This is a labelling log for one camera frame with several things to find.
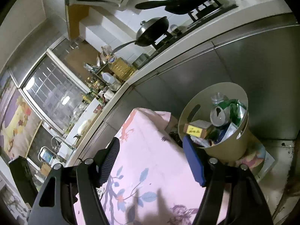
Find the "kitchen window with grille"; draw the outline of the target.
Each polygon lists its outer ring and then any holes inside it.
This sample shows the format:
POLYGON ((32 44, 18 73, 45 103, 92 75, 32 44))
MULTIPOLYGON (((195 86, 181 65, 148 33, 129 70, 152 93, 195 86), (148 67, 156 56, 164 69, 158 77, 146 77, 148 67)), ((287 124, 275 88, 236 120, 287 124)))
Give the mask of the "kitchen window with grille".
POLYGON ((60 133, 71 124, 75 108, 89 88, 51 49, 47 49, 31 66, 19 84, 34 109, 60 133))

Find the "crushed green soda can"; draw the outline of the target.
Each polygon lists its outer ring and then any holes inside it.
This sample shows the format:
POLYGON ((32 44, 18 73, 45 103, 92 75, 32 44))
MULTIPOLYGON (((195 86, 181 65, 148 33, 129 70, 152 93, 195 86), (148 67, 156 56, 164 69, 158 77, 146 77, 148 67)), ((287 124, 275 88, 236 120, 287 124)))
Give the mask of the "crushed green soda can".
POLYGON ((210 121, 215 127, 221 127, 228 123, 239 127, 246 111, 247 107, 240 100, 225 100, 213 106, 210 112, 210 121))

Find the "yellow brown small carton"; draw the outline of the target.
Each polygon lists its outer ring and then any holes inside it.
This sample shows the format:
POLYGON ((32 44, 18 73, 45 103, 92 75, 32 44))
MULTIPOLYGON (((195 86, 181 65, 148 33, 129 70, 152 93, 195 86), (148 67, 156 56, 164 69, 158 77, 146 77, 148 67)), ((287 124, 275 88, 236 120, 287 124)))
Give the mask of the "yellow brown small carton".
POLYGON ((212 131, 213 127, 214 126, 211 124, 211 122, 196 120, 184 125, 184 133, 190 136, 205 139, 212 131))

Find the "white plastic jug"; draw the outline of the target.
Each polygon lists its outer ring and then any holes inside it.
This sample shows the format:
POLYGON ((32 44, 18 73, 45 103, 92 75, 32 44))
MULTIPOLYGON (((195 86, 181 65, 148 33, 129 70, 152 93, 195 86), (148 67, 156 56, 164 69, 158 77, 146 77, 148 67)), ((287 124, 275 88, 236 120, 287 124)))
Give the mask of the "white plastic jug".
POLYGON ((120 85, 121 83, 111 74, 102 72, 102 78, 106 83, 109 83, 110 85, 120 85))

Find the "colourful wall poster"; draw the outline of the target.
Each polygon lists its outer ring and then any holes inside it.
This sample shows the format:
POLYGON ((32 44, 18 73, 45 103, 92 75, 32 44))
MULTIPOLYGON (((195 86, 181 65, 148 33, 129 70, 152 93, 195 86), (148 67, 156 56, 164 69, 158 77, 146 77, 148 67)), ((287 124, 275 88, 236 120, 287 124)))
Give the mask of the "colourful wall poster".
POLYGON ((40 124, 41 119, 5 71, 1 76, 1 150, 8 159, 28 155, 40 124))

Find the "blue label detergent bottle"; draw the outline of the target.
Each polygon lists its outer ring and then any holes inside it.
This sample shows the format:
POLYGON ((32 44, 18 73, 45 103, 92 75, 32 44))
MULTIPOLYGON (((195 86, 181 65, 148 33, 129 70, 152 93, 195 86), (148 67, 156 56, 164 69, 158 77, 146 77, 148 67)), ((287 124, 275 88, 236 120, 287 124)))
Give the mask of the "blue label detergent bottle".
POLYGON ((49 166, 51 166, 56 159, 55 153, 53 153, 48 147, 43 146, 41 147, 39 154, 38 154, 38 160, 40 162, 46 163, 49 166))

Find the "chrome sink faucet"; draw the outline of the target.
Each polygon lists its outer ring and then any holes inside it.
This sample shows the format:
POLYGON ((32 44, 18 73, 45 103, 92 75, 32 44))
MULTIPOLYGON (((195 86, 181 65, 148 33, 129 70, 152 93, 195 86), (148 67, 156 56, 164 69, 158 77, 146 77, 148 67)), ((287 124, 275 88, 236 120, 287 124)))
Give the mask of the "chrome sink faucet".
POLYGON ((71 150, 74 150, 74 147, 71 146, 70 144, 68 144, 64 138, 62 138, 60 136, 54 136, 51 138, 50 145, 55 153, 58 153, 62 144, 65 144, 68 148, 70 148, 71 150))

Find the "large cooking oil bottle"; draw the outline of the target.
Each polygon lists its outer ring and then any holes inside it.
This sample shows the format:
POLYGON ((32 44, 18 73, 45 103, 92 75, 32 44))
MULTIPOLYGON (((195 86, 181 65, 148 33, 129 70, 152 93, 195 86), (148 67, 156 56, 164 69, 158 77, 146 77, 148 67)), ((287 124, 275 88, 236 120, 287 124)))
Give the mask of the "large cooking oil bottle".
POLYGON ((127 81, 136 71, 135 67, 128 64, 121 57, 110 56, 108 66, 122 81, 127 81))

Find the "pink floral tablecloth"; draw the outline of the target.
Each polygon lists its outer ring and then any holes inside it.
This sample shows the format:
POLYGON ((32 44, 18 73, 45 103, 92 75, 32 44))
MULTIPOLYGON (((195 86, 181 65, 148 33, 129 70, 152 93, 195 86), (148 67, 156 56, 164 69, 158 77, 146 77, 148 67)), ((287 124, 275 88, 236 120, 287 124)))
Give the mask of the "pink floral tablecloth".
POLYGON ((110 224, 192 224, 205 189, 170 137, 171 113, 135 108, 116 137, 120 150, 99 198, 110 224))

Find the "gas stove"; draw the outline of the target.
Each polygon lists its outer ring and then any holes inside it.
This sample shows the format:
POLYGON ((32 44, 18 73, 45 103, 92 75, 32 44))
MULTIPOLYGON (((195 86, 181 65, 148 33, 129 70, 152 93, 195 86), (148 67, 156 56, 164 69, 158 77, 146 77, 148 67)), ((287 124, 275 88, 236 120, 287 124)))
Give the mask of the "gas stove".
POLYGON ((190 20, 186 24, 172 28, 171 33, 164 34, 159 42, 154 42, 151 46, 161 52, 200 26, 237 7, 234 0, 208 0, 188 13, 190 20))

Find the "black frying pan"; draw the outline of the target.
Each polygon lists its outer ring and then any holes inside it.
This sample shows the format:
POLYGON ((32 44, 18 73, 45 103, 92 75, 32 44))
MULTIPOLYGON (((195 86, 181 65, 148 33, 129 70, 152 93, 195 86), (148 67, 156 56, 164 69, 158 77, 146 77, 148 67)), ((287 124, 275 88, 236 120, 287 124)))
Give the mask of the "black frying pan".
POLYGON ((209 0, 163 0, 163 1, 145 1, 135 5, 136 9, 148 10, 158 7, 165 7, 165 11, 176 14, 188 14, 209 0))

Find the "beige round trash bin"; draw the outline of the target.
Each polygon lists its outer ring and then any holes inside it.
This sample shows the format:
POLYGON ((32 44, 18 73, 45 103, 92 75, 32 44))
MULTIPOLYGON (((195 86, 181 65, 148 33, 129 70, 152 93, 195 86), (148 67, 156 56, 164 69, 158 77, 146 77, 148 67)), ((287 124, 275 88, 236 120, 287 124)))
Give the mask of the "beige round trash bin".
POLYGON ((195 95, 185 106, 178 122, 180 139, 190 137, 196 148, 204 150, 209 156, 220 159, 225 163, 239 160, 248 148, 248 97, 244 89, 231 82, 217 83, 205 88, 195 95), (246 115, 239 127, 228 123, 221 127, 213 127, 205 139, 184 133, 184 126, 196 120, 210 121, 213 106, 230 99, 240 100, 246 107, 246 115))

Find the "wooden cutting board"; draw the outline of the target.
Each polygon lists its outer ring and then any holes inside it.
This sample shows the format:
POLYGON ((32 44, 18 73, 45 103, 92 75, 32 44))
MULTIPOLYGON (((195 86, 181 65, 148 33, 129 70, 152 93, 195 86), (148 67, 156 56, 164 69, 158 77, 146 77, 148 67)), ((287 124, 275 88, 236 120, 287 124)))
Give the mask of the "wooden cutting board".
POLYGON ((51 167, 47 164, 47 163, 43 163, 42 167, 40 169, 41 174, 43 174, 44 176, 48 176, 50 171, 51 171, 51 167))

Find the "white cup on counter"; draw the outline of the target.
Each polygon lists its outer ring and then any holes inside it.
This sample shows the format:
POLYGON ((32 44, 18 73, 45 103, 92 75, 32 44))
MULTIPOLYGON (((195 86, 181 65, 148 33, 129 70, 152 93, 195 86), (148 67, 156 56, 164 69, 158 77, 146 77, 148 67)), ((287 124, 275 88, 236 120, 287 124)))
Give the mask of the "white cup on counter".
POLYGON ((114 92, 108 89, 107 91, 104 92, 103 96, 107 101, 110 101, 114 96, 114 92))

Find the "steel wok with lid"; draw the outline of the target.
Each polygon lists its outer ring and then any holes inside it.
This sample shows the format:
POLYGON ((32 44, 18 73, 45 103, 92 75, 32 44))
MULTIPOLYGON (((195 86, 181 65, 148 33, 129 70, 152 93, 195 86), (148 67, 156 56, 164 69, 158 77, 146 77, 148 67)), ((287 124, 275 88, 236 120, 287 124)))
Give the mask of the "steel wok with lid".
POLYGON ((148 21, 142 21, 140 25, 141 27, 136 34, 135 40, 116 47, 110 54, 113 55, 132 43, 140 47, 147 47, 152 45, 155 49, 158 49, 155 41, 158 40, 160 36, 165 35, 167 36, 167 38, 172 38, 172 34, 168 32, 169 21, 166 16, 155 17, 148 21))

